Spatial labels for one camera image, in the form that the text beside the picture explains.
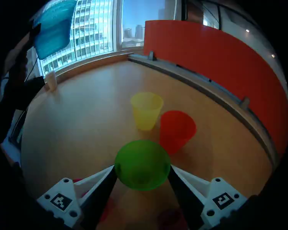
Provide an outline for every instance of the red wall panel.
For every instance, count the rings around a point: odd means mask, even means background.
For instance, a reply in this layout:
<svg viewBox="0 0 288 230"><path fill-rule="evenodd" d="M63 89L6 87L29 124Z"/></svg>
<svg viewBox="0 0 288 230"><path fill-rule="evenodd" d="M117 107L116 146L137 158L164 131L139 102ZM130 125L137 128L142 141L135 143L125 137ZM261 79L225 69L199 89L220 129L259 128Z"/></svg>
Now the red wall panel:
<svg viewBox="0 0 288 230"><path fill-rule="evenodd" d="M144 54L153 51L167 60L202 74L240 99L271 135L280 156L288 143L288 101L271 67L235 37L187 21L146 21Z"/></svg>

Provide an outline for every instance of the wooden floor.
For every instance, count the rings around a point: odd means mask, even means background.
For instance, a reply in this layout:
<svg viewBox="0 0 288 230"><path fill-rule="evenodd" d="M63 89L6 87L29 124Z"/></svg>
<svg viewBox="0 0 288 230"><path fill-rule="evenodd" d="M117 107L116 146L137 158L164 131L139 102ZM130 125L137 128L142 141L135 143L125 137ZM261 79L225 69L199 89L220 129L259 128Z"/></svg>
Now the wooden floor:
<svg viewBox="0 0 288 230"><path fill-rule="evenodd" d="M63 177L85 178L114 163L126 143L159 140L160 119L151 132L137 130L130 98L150 91L168 110L188 113L197 133L171 157L173 165L205 180L222 177L243 195L258 194L271 165L255 137L233 115L197 90L142 65L124 61L82 73L40 94L29 107L22 138L27 187L38 198ZM140 192L119 180L114 208L98 229L156 229L157 216L178 207L169 182Z"/></svg>

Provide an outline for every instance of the wall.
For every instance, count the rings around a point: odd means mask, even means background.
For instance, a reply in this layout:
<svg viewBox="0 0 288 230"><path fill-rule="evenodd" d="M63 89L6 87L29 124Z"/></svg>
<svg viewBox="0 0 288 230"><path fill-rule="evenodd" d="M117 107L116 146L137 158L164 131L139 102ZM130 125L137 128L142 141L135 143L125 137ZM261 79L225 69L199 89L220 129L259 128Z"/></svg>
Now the wall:
<svg viewBox="0 0 288 230"><path fill-rule="evenodd" d="M146 21L144 55L202 74L229 90L269 132L282 156L288 143L288 101L268 63L244 42L220 30L187 21Z"/></svg>
<svg viewBox="0 0 288 230"><path fill-rule="evenodd" d="M230 20L227 11L220 7L221 18L222 18L222 31L238 38L243 41L254 51L256 51L273 69L277 78L279 79L288 99L288 88L285 76L283 74L282 67L277 61L277 57L273 58L272 54L276 55L274 49L266 38L250 23L244 22L244 27L239 26L237 23L234 23Z"/></svg>

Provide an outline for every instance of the red object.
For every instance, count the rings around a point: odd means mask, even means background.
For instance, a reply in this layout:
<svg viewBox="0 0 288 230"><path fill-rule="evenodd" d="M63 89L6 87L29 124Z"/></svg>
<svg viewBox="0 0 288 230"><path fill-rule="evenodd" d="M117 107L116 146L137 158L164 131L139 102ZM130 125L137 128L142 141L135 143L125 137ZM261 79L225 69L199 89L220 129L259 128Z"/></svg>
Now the red object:
<svg viewBox="0 0 288 230"><path fill-rule="evenodd" d="M187 230L187 222L180 209L168 209L158 216L159 230Z"/></svg>
<svg viewBox="0 0 288 230"><path fill-rule="evenodd" d="M282 156L288 143L288 101L268 63L244 42L221 30L177 20L146 21L144 55L178 64L215 81L249 108Z"/></svg>
<svg viewBox="0 0 288 230"><path fill-rule="evenodd" d="M161 116L160 145L168 155L180 150L195 133L195 122L186 113L168 111Z"/></svg>

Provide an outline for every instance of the plastic cup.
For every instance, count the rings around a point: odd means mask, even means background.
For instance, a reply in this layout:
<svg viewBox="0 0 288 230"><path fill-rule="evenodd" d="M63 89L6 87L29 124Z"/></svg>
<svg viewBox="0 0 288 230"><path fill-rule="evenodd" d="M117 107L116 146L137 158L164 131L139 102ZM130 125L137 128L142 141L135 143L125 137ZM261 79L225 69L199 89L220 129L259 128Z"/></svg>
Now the plastic cup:
<svg viewBox="0 0 288 230"><path fill-rule="evenodd" d="M163 106L163 100L156 94L141 92L131 98L131 105L137 128L149 131L157 121Z"/></svg>
<svg viewBox="0 0 288 230"><path fill-rule="evenodd" d="M169 155L180 150L195 133L195 122L186 113L168 111L161 116L160 145Z"/></svg>
<svg viewBox="0 0 288 230"><path fill-rule="evenodd" d="M170 172L170 158L157 143L132 141L120 149L114 168L119 180L127 187L147 191L165 182Z"/></svg>
<svg viewBox="0 0 288 230"><path fill-rule="evenodd" d="M48 83L50 91L54 91L58 86L58 83L56 82L56 74L54 71L51 71L45 76L45 81Z"/></svg>

